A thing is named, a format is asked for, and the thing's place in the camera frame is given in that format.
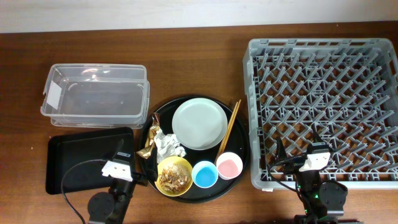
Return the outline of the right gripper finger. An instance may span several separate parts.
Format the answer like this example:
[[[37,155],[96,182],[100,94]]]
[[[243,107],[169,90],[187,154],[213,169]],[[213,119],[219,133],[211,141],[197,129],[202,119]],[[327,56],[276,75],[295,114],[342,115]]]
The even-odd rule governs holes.
[[[320,135],[316,131],[313,131],[313,143],[314,144],[324,144],[325,143],[325,141],[320,137]]]
[[[276,142],[277,142],[277,161],[278,162],[284,161],[287,158],[287,154],[282,139],[280,137],[277,137]]]

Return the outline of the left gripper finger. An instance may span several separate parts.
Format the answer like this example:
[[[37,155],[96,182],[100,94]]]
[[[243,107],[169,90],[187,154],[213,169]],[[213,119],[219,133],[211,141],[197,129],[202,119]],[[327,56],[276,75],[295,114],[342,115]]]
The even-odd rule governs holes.
[[[146,161],[146,176],[149,181],[156,182],[158,179],[157,168],[157,147],[155,146],[151,152],[150,157]]]
[[[118,159],[121,155],[119,154],[120,152],[122,152],[123,150],[123,146],[124,146],[124,140],[121,139],[118,141],[114,155],[112,157],[112,160]]]

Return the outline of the gold foil wrapper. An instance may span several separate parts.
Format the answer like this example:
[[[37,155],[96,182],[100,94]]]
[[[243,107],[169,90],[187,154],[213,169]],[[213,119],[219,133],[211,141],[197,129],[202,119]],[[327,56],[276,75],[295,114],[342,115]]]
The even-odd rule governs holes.
[[[160,114],[153,113],[152,114],[152,126],[149,128],[147,132],[147,139],[143,149],[137,151],[137,154],[144,159],[150,158],[152,154],[152,150],[155,148],[155,136],[157,135],[158,130],[160,129]]]

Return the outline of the yellow bowl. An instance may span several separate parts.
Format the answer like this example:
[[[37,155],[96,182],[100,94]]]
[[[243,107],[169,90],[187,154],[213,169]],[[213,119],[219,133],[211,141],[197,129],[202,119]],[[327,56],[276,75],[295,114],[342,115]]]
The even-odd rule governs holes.
[[[158,164],[157,168],[158,168],[158,171],[159,171],[159,175],[158,175],[157,181],[155,182],[155,186],[157,187],[157,189],[158,189],[162,194],[164,194],[164,195],[166,195],[166,196],[168,196],[168,197],[178,197],[178,196],[183,195],[184,193],[186,193],[186,192],[189,190],[189,188],[190,188],[190,187],[192,186],[192,184],[193,184],[193,179],[192,179],[192,181],[191,181],[191,186],[188,188],[188,190],[186,190],[186,191],[185,191],[184,193],[182,193],[182,194],[177,194],[177,195],[168,194],[167,192],[165,192],[164,190],[162,190],[162,189],[160,188],[160,185],[159,185],[159,176],[160,176],[160,174],[162,173],[162,170],[164,169],[164,167],[169,166],[169,165],[172,165],[172,164],[181,164],[181,165],[185,166],[185,167],[189,170],[190,175],[191,175],[191,178],[192,178],[192,169],[193,169],[193,168],[192,168],[191,164],[190,164],[186,159],[184,159],[184,158],[182,158],[182,157],[172,156],[172,157],[168,157],[168,158],[164,159],[162,162],[160,162],[160,163]]]

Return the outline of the food scraps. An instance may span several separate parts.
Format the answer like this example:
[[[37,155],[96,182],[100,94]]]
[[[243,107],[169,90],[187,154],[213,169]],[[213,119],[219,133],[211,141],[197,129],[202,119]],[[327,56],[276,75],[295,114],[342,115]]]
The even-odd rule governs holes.
[[[181,164],[164,167],[159,176],[159,185],[168,194],[182,194],[191,186],[189,170]]]

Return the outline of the white napkin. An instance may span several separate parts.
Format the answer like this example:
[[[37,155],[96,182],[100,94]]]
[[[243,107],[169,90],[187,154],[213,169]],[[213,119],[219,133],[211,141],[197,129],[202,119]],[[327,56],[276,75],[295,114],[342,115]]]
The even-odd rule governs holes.
[[[161,129],[156,132],[154,137],[157,147],[157,163],[172,156],[185,157],[186,152],[175,134],[164,134]]]

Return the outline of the pink cup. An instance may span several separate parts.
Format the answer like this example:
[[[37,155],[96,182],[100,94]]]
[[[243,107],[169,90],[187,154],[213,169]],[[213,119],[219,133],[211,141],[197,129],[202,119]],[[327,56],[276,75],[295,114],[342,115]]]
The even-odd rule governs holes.
[[[231,180],[242,173],[243,161],[237,154],[225,152],[217,158],[216,168],[222,179]]]

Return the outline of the blue cup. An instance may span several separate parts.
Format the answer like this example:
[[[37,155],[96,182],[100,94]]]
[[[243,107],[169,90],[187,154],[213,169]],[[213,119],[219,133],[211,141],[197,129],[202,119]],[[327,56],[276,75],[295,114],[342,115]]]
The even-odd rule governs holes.
[[[200,161],[193,167],[192,178],[196,186],[207,189],[217,182],[218,171],[214,163],[210,161]]]

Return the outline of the grey plate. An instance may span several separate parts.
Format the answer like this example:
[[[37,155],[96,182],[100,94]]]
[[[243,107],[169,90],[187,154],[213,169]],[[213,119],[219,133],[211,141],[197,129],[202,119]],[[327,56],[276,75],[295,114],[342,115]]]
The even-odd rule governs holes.
[[[224,109],[208,98],[182,103],[172,117],[172,131],[185,147],[202,151],[219,144],[227,131]]]

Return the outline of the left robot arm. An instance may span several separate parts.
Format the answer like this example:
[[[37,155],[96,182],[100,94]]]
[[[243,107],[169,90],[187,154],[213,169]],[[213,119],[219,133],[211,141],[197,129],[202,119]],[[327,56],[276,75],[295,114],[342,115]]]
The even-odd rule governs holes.
[[[136,172],[135,152],[119,141],[111,159],[107,159],[102,175],[113,179],[107,192],[92,196],[88,202],[89,223],[122,223],[136,185],[147,186],[158,178],[157,148],[152,151],[144,170]]]

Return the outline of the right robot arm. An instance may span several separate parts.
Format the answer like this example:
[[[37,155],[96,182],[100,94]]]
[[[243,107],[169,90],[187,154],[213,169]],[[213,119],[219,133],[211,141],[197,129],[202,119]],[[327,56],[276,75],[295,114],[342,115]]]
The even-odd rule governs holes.
[[[295,223],[338,223],[344,215],[348,188],[335,181],[323,181],[320,171],[325,169],[334,150],[315,133],[307,150],[297,156],[288,157],[280,137],[276,139],[277,160],[284,174],[295,176],[294,191],[303,203],[305,213],[294,217]]]

